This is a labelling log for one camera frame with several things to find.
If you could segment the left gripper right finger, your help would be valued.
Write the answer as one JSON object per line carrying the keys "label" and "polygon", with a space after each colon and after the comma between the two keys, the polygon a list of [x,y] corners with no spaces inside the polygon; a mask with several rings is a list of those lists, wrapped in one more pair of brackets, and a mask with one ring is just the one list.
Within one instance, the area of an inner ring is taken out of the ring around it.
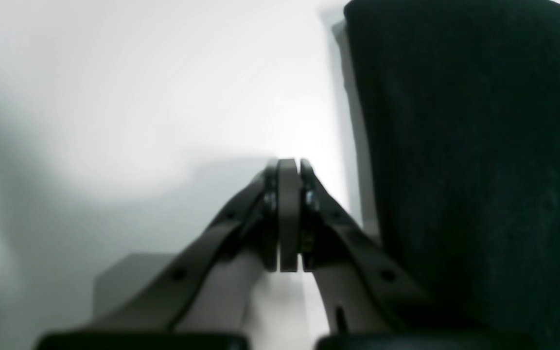
{"label": "left gripper right finger", "polygon": [[496,332],[430,297],[329,195],[306,159],[302,261],[330,334],[318,350],[531,350],[519,332]]}

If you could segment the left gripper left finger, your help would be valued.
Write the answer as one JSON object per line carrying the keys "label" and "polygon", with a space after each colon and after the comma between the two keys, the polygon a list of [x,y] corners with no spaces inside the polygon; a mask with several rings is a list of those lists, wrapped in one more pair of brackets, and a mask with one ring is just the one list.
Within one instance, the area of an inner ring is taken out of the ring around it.
{"label": "left gripper left finger", "polygon": [[278,267],[278,165],[234,195],[193,243],[140,292],[39,350],[248,350],[241,326],[249,293]]}

